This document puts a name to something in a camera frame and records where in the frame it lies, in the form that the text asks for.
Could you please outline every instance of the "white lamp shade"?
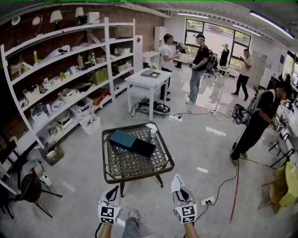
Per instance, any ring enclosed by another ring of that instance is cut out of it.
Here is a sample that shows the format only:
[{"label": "white lamp shade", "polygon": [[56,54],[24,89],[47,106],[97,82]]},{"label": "white lamp shade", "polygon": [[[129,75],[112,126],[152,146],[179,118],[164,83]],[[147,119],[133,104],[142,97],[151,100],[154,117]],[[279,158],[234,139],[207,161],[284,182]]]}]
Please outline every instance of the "white lamp shade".
[{"label": "white lamp shade", "polygon": [[57,11],[53,11],[51,14],[51,19],[50,19],[50,23],[54,23],[56,21],[60,21],[62,20],[62,15],[61,15],[61,11],[57,10]]},{"label": "white lamp shade", "polygon": [[82,7],[77,7],[75,10],[75,17],[80,17],[84,15],[84,11]]}]

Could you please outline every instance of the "white cable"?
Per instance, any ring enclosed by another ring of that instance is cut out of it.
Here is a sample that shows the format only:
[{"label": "white cable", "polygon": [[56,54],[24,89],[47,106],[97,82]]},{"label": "white cable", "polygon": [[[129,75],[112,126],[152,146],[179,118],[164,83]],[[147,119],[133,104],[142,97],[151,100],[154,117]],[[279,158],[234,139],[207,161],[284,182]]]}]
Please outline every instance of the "white cable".
[{"label": "white cable", "polygon": [[214,177],[219,173],[219,168],[218,168],[217,164],[216,164],[215,162],[212,161],[212,159],[210,158],[210,156],[209,156],[209,154],[208,154],[208,151],[206,150],[206,148],[205,148],[205,146],[204,146],[204,140],[211,139],[211,138],[212,138],[212,137],[203,139],[203,140],[202,140],[202,145],[203,145],[203,147],[204,147],[204,149],[205,149],[205,151],[206,151],[206,154],[207,154],[207,156],[208,156],[208,159],[209,159],[213,164],[216,165],[216,167],[217,167],[217,173],[216,173],[215,175],[213,175],[212,177],[210,177],[210,178],[207,180],[207,182],[205,183],[205,185],[204,185],[204,186],[200,189],[200,191],[196,194],[196,196],[195,196],[195,202],[196,202],[196,197],[197,197],[197,196],[199,195],[199,193],[203,190],[203,188],[207,185],[207,183],[209,182],[209,180],[212,179],[212,178],[214,178]]}]

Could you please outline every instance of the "gray floor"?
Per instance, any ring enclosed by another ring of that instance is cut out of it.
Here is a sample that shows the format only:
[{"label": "gray floor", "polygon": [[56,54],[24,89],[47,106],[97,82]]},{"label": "gray floor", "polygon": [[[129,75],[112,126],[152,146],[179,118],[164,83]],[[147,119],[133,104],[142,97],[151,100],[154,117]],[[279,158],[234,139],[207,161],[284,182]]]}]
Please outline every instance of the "gray floor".
[{"label": "gray floor", "polygon": [[[186,105],[190,73],[189,68],[183,68],[183,72],[175,73],[171,79],[171,101],[168,103],[171,113],[188,110],[203,113],[216,108],[227,115],[235,103],[248,106],[248,101],[243,102],[242,91],[239,98],[230,94],[235,91],[235,79],[226,78],[223,86],[223,79],[218,77],[215,82],[214,78],[203,79],[197,104]],[[252,89],[249,89],[249,94],[253,95]],[[126,92],[117,97],[117,103],[107,104],[97,115],[101,118],[103,129],[148,121],[145,114],[137,113],[134,118],[128,114]],[[164,188],[160,187],[155,177],[125,185],[120,219],[125,221],[130,208],[138,209],[144,235],[154,233],[163,238],[181,238],[184,235],[183,226],[173,215],[170,185],[174,175],[179,173],[188,189],[196,194],[207,179],[217,172],[203,148],[203,139],[211,138],[204,141],[204,145],[211,159],[218,164],[219,174],[200,192],[198,200],[216,197],[219,185],[236,173],[229,161],[229,153],[244,126],[235,125],[230,118],[220,113],[183,115],[182,119],[182,122],[168,118],[154,119],[175,161],[174,170],[161,175]],[[274,215],[271,207],[257,211],[262,201],[261,184],[273,178],[273,170],[262,166],[276,160],[274,154],[277,152],[268,152],[273,133],[267,129],[259,142],[248,151],[249,159],[259,164],[240,161],[239,186],[231,224],[236,179],[222,186],[217,204],[196,222],[195,228],[201,238],[282,238],[290,237],[294,232],[297,216],[294,215],[293,207],[282,210],[278,215]],[[17,202],[13,204],[14,220],[1,214],[0,231],[7,238],[94,237],[99,223],[98,200],[109,187],[103,178],[101,143],[101,130],[88,136],[81,128],[75,128],[61,143],[65,157],[53,167],[43,163],[53,184],[51,190],[64,196],[56,198],[43,194],[41,197],[41,204],[54,218],[49,218],[33,204]],[[207,169],[208,173],[196,170],[197,167]],[[198,213],[205,208],[199,206]],[[114,225],[112,237],[121,237],[122,231],[121,224]]]}]

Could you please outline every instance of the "table leg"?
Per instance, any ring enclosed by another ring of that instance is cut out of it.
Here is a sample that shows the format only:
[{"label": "table leg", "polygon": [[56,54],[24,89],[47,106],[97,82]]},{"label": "table leg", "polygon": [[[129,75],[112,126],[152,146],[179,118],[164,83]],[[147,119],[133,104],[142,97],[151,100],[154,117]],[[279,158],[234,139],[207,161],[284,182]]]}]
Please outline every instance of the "table leg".
[{"label": "table leg", "polygon": [[163,181],[162,181],[162,178],[160,177],[160,175],[158,174],[158,175],[156,175],[155,177],[156,177],[157,180],[160,182],[161,187],[163,188]]},{"label": "table leg", "polygon": [[127,99],[129,105],[129,114],[131,114],[130,83],[127,83]]},{"label": "table leg", "polygon": [[121,198],[123,198],[123,191],[124,191],[124,185],[125,183],[120,183],[120,195],[121,195]]},{"label": "table leg", "polygon": [[154,89],[150,88],[149,121],[153,121],[153,101],[154,101]]},{"label": "table leg", "polygon": [[168,85],[169,85],[169,78],[167,78],[167,80],[165,82],[165,87],[164,87],[163,104],[165,104],[165,105],[167,102]]}]

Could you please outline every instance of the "sneaker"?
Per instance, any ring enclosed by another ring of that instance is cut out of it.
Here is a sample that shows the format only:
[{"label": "sneaker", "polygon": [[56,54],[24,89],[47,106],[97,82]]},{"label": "sneaker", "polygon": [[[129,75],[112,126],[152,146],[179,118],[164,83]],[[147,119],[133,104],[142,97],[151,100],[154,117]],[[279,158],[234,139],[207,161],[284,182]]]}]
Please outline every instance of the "sneaker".
[{"label": "sneaker", "polygon": [[239,159],[232,159],[232,163],[233,163],[235,166],[238,166],[238,165],[239,165]]},{"label": "sneaker", "polygon": [[139,218],[139,212],[137,211],[137,209],[132,209],[130,212],[129,212],[129,218],[135,218],[135,219],[138,219]]},{"label": "sneaker", "polygon": [[190,101],[190,100],[186,101],[185,103],[186,103],[186,104],[196,104],[195,102],[192,102],[192,101]]},{"label": "sneaker", "polygon": [[243,155],[243,158],[244,159],[247,159],[248,158],[247,153],[241,153],[241,154]]},{"label": "sneaker", "polygon": [[[160,98],[160,100],[163,101],[164,99]],[[170,101],[170,100],[171,100],[171,99],[167,97],[166,101]]]}]

